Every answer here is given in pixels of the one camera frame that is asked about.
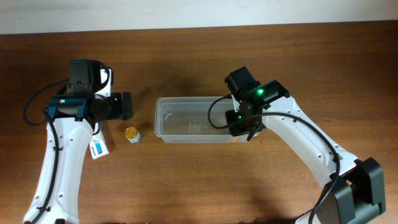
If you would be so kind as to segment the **small gold lid jar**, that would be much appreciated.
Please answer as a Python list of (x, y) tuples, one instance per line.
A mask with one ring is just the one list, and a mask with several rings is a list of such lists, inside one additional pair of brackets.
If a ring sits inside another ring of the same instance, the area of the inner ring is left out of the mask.
[(130, 142), (130, 143), (135, 143), (138, 142), (141, 138), (141, 134), (135, 127), (128, 127), (126, 128), (125, 132), (125, 138)]

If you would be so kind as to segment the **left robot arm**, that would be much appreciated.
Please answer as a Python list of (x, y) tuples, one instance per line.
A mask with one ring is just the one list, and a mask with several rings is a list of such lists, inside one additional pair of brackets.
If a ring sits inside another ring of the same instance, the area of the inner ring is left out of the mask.
[(24, 223), (78, 223), (78, 194), (86, 150), (101, 124), (133, 117), (130, 92), (113, 93), (113, 71), (98, 60), (71, 60), (70, 77), (43, 110), (44, 162)]

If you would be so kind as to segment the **white medicine box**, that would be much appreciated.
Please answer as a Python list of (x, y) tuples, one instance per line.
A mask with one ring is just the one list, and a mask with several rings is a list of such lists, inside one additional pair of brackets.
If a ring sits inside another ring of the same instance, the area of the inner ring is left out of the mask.
[(109, 149), (102, 131), (92, 137), (90, 141), (90, 152), (92, 159), (99, 159), (109, 154)]

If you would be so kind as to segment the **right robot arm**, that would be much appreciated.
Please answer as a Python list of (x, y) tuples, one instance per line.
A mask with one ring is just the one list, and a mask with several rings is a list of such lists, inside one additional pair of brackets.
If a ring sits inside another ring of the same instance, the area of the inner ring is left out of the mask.
[(372, 157), (362, 161), (327, 136), (278, 81), (260, 84), (246, 67), (224, 80), (234, 109), (231, 135), (251, 139), (267, 128), (303, 160), (322, 188), (314, 207), (292, 223), (367, 223), (386, 211), (384, 173)]

